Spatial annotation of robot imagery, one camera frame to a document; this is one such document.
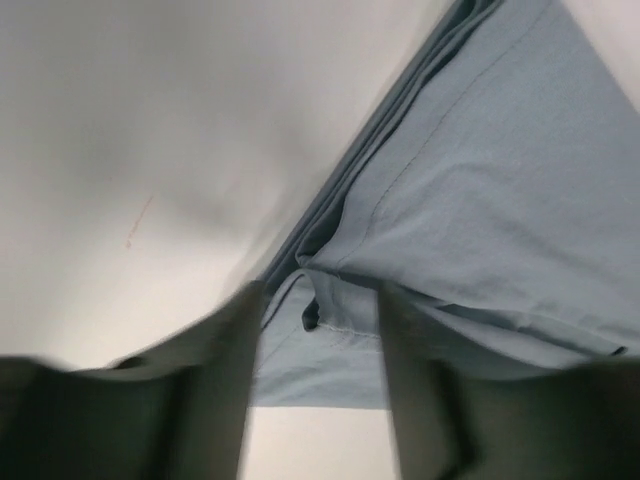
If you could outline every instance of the white wall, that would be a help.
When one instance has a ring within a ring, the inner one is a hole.
[[[564,3],[640,112],[640,2],[564,0]]]
[[[241,480],[399,479],[382,410],[255,408]]]
[[[0,352],[99,366],[216,307],[448,2],[0,3]]]

